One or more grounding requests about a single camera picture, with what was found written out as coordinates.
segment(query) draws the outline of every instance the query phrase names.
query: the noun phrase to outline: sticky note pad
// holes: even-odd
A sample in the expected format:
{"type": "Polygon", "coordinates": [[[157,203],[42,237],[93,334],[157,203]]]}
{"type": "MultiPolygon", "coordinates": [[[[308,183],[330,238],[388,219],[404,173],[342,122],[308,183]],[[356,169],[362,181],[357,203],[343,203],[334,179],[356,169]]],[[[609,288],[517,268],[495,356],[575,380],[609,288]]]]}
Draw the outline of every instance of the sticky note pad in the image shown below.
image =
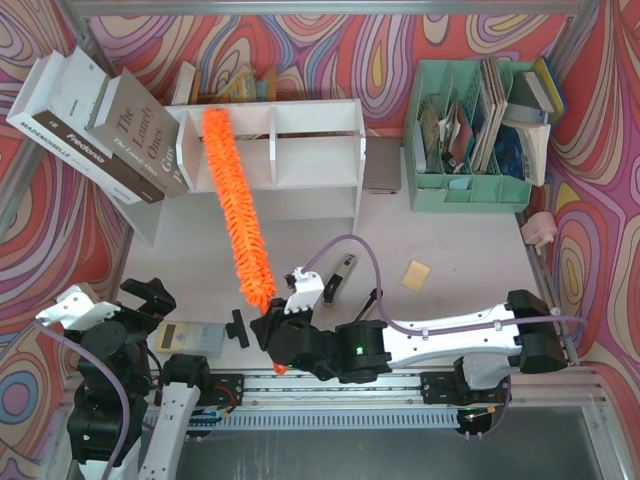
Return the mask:
{"type": "Polygon", "coordinates": [[[407,273],[404,274],[402,284],[405,287],[413,288],[414,290],[420,290],[430,271],[431,269],[426,265],[412,260],[407,273]]]}

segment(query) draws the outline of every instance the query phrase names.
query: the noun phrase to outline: gray notebook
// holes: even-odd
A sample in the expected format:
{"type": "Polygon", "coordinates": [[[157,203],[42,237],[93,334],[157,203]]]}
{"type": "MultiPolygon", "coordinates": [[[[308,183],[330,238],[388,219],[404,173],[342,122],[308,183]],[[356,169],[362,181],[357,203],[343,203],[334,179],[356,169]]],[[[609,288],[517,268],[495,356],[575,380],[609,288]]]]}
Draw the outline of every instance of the gray notebook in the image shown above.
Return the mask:
{"type": "Polygon", "coordinates": [[[364,188],[400,190],[401,146],[401,138],[367,137],[364,188]]]}

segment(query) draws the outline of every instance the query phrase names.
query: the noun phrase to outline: table surface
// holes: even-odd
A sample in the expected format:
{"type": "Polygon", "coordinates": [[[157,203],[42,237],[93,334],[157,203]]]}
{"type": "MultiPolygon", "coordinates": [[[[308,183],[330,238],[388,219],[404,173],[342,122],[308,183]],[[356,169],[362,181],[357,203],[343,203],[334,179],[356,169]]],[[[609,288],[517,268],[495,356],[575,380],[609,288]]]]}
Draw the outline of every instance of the table surface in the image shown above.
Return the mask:
{"type": "MultiPolygon", "coordinates": [[[[384,303],[393,318],[413,321],[462,315],[506,301],[510,290],[538,293],[514,215],[415,213],[409,209],[404,163],[402,180],[396,195],[363,192],[358,227],[358,234],[378,257],[384,303]],[[420,291],[400,283],[414,259],[431,267],[420,291]]],[[[328,241],[349,232],[350,223],[350,219],[263,222],[278,296],[287,298],[291,292],[283,276],[305,265],[328,241]]],[[[314,310],[313,322],[320,329],[353,320],[375,285],[371,261],[351,241],[337,245],[314,270],[327,281],[347,253],[355,253],[358,264],[336,304],[331,308],[318,304],[314,310]]],[[[227,323],[233,309],[242,311],[251,346],[242,350],[237,340],[225,340],[222,356],[209,359],[212,369],[272,368],[248,326],[259,313],[238,291],[231,245],[215,194],[165,200],[156,245],[149,248],[133,239],[123,279],[130,277],[160,278],[176,299],[178,307],[168,316],[175,321],[227,323]]],[[[141,303],[124,292],[118,299],[130,307],[141,303]]],[[[149,345],[153,344],[152,334],[149,345]]],[[[162,362],[169,357],[158,356],[162,362]]]]}

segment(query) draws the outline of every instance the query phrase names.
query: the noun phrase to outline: green crate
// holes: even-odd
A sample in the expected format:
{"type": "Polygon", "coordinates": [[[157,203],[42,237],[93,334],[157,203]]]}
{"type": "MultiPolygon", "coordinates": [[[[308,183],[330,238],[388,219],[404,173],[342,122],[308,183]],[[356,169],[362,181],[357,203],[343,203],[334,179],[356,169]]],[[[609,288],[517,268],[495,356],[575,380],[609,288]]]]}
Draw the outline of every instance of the green crate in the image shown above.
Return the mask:
{"type": "MultiPolygon", "coordinates": [[[[513,85],[515,73],[530,70],[528,62],[498,61],[500,77],[505,95],[508,97],[513,85]]],[[[500,174],[495,156],[489,162],[485,174],[473,174],[468,165],[461,174],[449,175],[437,173],[416,173],[413,152],[414,124],[418,119],[422,102],[432,94],[441,94],[443,85],[449,85],[458,94],[468,118],[473,118],[475,105],[480,92],[479,60],[421,60],[411,91],[407,121],[404,127],[404,156],[407,164],[409,198],[411,209],[422,212],[521,212],[529,204],[531,184],[507,175],[500,174]],[[449,189],[451,180],[469,177],[466,190],[449,189]]],[[[441,99],[436,106],[439,116],[446,113],[448,99],[441,99]]]]}

